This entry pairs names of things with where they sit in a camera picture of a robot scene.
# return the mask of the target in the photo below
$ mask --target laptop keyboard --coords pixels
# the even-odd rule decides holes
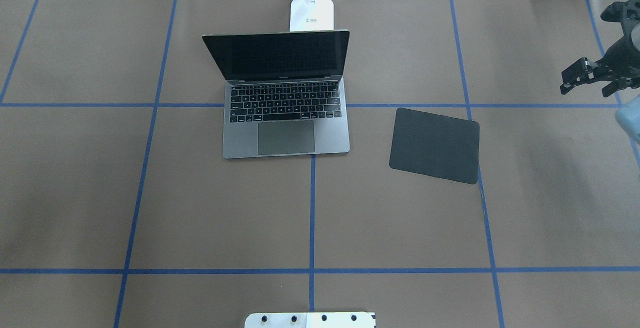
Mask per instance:
[[[231,86],[231,123],[340,118],[338,82]]]

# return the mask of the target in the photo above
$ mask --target laptop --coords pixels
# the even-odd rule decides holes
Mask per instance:
[[[222,157],[349,151],[348,31],[202,39],[226,79]]]

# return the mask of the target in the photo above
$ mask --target silver laptop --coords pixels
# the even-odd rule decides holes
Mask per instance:
[[[348,31],[202,39],[226,79],[222,157],[349,151]]]

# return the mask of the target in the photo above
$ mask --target trackpad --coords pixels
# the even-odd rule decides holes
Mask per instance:
[[[312,120],[258,124],[258,155],[313,153]]]

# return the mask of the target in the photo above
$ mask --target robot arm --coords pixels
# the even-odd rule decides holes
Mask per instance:
[[[608,81],[602,96],[640,86],[640,0],[614,2],[600,15],[605,22],[622,25],[622,38],[598,61],[580,58],[562,72],[560,93],[565,95],[582,84]],[[640,144],[640,95],[622,106],[615,119],[631,138]]]

